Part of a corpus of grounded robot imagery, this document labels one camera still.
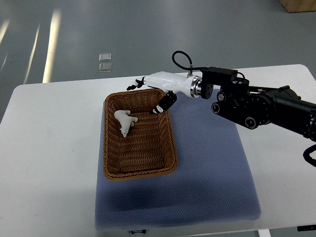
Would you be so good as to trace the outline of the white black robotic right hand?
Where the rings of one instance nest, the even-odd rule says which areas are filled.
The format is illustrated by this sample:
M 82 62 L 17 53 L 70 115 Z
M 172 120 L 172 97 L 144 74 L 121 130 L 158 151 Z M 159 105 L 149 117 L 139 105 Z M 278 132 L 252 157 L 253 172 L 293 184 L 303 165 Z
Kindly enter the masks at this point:
M 198 98 L 201 93 L 201 82 L 202 79 L 199 76 L 185 77 L 174 73 L 158 72 L 136 79 L 127 90 L 135 90 L 146 85 L 165 91 L 165 95 L 150 111 L 151 114 L 161 114 L 176 102 L 179 92 L 191 98 Z

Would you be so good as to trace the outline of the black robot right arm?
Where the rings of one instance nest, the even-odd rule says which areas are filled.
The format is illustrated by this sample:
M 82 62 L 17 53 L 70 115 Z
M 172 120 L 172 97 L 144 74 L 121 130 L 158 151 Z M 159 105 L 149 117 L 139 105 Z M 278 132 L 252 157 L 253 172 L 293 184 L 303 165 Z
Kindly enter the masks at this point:
M 202 68 L 201 97 L 210 98 L 220 86 L 213 113 L 248 129 L 273 123 L 304 137 L 316 139 L 316 106 L 303 101 L 288 85 L 280 88 L 250 86 L 237 70 Z

